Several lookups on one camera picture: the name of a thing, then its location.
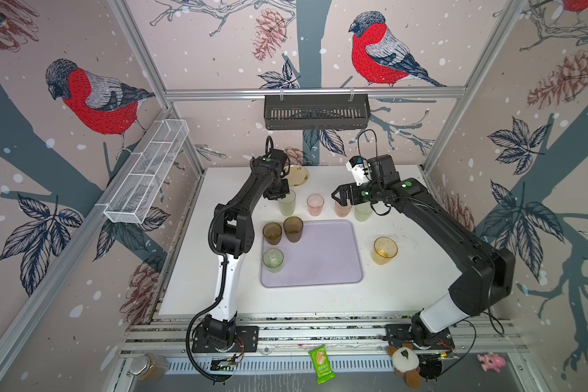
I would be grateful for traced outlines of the tall pale green cup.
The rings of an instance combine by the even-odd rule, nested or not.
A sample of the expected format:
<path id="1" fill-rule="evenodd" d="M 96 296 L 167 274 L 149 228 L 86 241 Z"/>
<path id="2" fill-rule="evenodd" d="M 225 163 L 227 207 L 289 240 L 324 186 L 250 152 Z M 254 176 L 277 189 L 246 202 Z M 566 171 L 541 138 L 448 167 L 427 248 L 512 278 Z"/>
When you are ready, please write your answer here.
<path id="1" fill-rule="evenodd" d="M 278 200 L 279 210 L 285 217 L 290 217 L 294 214 L 296 197 L 295 191 L 290 190 L 282 199 Z"/>

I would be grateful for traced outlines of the dark olive cup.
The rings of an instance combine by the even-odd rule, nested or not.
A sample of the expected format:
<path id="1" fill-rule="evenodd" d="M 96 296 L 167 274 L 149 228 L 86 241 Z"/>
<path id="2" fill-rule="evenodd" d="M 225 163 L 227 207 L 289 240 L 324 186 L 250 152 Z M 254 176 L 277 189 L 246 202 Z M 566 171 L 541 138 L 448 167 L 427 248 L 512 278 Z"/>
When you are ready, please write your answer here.
<path id="1" fill-rule="evenodd" d="M 284 233 L 291 243 L 297 243 L 302 237 L 304 222 L 299 217 L 288 217 L 283 224 Z"/>

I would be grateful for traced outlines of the small brown textured cup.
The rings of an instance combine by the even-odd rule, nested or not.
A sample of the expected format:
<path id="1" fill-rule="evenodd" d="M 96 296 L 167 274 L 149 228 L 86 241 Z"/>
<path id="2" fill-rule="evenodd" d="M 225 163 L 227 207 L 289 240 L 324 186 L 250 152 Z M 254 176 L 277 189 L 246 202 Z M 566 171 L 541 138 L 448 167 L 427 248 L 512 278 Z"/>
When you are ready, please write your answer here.
<path id="1" fill-rule="evenodd" d="M 267 243 L 276 246 L 281 241 L 283 230 L 279 223 L 269 222 L 263 227 L 262 233 Z"/>

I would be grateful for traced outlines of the small green ribbed cup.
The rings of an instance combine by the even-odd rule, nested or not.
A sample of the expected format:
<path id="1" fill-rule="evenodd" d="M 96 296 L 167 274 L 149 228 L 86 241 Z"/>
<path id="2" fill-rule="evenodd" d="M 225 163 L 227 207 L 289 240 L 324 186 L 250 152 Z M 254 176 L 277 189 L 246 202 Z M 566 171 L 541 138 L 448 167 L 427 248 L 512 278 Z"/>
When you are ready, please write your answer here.
<path id="1" fill-rule="evenodd" d="M 262 263 L 267 271 L 277 274 L 284 267 L 284 254 L 278 248 L 269 248 L 263 254 Z"/>

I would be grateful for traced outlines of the yellow amber cup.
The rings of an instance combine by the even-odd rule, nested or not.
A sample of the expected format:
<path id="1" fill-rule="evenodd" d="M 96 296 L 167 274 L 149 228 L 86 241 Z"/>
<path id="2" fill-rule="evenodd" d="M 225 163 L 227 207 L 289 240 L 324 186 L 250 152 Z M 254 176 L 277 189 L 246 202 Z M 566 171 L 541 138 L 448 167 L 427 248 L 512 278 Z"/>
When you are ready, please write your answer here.
<path id="1" fill-rule="evenodd" d="M 372 259 L 379 266 L 391 261 L 398 253 L 398 245 L 392 238 L 379 237 L 374 241 Z"/>

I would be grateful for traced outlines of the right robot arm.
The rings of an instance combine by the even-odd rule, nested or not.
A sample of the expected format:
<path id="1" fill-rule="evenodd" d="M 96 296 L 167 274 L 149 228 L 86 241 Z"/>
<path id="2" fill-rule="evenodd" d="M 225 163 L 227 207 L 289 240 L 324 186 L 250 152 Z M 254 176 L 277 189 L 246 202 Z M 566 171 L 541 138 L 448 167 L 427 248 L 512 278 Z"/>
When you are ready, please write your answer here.
<path id="1" fill-rule="evenodd" d="M 494 248 L 460 225 L 421 182 L 401 179 L 390 155 L 370 159 L 356 155 L 346 167 L 354 182 L 335 189 L 336 202 L 341 206 L 383 203 L 395 209 L 420 225 L 461 273 L 444 296 L 412 317 L 415 345 L 431 346 L 448 327 L 481 315 L 511 294 L 515 255 L 507 248 Z"/>

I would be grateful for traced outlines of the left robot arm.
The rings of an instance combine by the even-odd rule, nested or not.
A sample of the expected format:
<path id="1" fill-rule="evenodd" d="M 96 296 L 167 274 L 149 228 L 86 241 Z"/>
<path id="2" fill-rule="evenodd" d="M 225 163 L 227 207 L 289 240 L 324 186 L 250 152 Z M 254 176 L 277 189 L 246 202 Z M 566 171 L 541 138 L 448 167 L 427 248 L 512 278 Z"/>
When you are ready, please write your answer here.
<path id="1" fill-rule="evenodd" d="M 275 148 L 253 158 L 250 175 L 227 204 L 218 204 L 207 232 L 209 248 L 218 256 L 220 280 L 214 304 L 202 323 L 209 342 L 222 349 L 235 344 L 239 268 L 254 242 L 253 211 L 260 199 L 278 200 L 289 193 L 287 154 Z"/>

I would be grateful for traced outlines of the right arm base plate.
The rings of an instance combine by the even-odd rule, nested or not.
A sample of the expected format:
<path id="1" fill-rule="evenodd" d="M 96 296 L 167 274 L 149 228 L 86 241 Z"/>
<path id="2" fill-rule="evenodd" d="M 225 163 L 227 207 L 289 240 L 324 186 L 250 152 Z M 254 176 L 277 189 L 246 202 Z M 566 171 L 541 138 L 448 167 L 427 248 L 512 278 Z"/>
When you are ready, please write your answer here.
<path id="1" fill-rule="evenodd" d="M 407 323 L 394 323 L 385 325 L 385 334 L 382 340 L 391 346 L 400 347 L 403 343 L 413 345 L 414 349 L 421 351 L 454 351 L 455 343 L 449 328 L 439 333 L 429 333 L 426 329 L 420 338 L 419 333 L 413 333 L 413 325 Z"/>

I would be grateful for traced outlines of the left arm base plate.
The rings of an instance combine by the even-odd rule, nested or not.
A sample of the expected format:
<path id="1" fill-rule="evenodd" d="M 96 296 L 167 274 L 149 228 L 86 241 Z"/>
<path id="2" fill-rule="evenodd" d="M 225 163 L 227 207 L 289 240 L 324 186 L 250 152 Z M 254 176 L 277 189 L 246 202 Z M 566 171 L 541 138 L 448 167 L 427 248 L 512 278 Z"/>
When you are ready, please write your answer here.
<path id="1" fill-rule="evenodd" d="M 215 336 L 207 333 L 202 326 L 197 327 L 197 332 L 192 337 L 191 352 L 200 354 L 230 354 L 230 353 L 255 353 L 257 350 L 259 328 L 254 326 L 241 326 L 235 328 L 235 338 L 232 343 L 218 341 Z"/>

